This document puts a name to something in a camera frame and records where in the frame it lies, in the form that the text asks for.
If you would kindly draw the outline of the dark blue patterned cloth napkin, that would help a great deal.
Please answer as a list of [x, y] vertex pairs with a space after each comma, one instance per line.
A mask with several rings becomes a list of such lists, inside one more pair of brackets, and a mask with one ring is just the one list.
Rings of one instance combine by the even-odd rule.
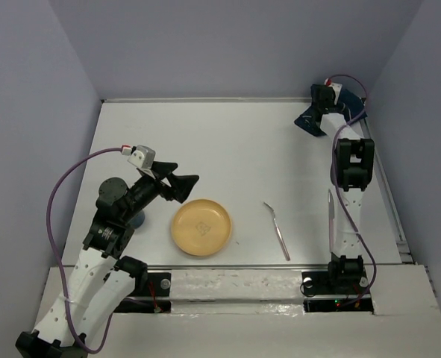
[[348, 89], [341, 90], [339, 100], [329, 112], [319, 112], [312, 104], [295, 119], [296, 127], [314, 137], [332, 136], [334, 128], [366, 118], [365, 100]]

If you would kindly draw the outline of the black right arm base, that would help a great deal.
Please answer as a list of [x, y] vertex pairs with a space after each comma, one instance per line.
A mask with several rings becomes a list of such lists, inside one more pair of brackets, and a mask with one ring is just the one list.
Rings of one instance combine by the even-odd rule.
[[300, 292], [306, 313], [374, 312], [368, 280], [332, 283], [326, 271], [303, 271]]

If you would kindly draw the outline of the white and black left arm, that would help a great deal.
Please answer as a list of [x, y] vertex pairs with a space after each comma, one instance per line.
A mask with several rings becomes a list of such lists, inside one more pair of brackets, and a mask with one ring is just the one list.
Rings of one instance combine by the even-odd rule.
[[156, 197], [184, 203], [198, 175], [175, 175], [176, 163], [153, 162], [128, 186], [108, 178], [98, 189], [96, 214], [71, 274], [60, 272], [62, 290], [31, 332], [22, 332], [16, 348], [23, 357], [87, 357], [90, 343], [108, 328], [114, 310], [130, 294], [141, 293], [148, 266], [125, 256], [134, 235], [133, 218]]

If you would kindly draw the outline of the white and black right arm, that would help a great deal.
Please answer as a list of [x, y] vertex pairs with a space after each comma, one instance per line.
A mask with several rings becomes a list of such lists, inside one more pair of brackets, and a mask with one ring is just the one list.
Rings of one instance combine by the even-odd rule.
[[331, 261], [325, 284], [332, 292], [357, 285], [364, 273], [360, 217], [363, 194], [372, 181], [375, 144], [355, 132], [351, 113], [340, 101], [341, 84], [327, 79], [311, 87], [316, 118], [313, 128], [331, 140], [331, 183], [337, 197], [330, 203]]

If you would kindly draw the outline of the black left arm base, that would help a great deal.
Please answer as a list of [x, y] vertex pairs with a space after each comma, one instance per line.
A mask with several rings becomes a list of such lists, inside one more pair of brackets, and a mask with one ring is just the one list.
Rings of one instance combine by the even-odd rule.
[[134, 290], [114, 310], [115, 313], [170, 313], [171, 273], [149, 272], [146, 280], [136, 279]]

